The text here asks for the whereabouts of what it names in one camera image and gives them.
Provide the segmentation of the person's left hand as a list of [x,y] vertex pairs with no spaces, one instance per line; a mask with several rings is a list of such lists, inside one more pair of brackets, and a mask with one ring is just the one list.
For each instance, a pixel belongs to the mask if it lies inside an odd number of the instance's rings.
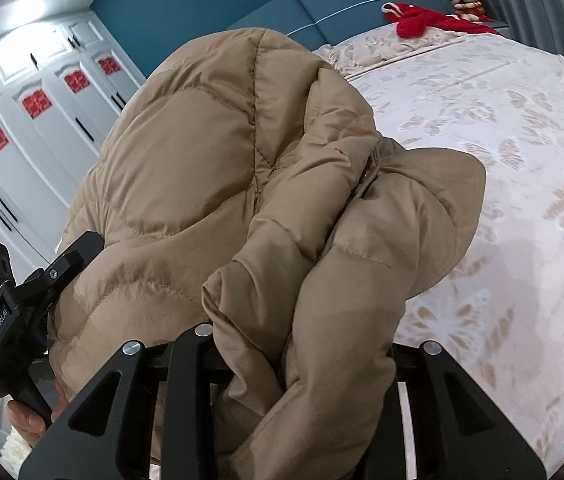
[[[58,417],[69,405],[70,399],[64,382],[58,378],[54,380],[55,390],[57,392],[57,400],[50,415],[50,420],[56,422]],[[10,400],[7,403],[7,418],[20,437],[22,437],[28,445],[35,447],[44,436],[47,430],[44,419],[27,405],[16,400]]]

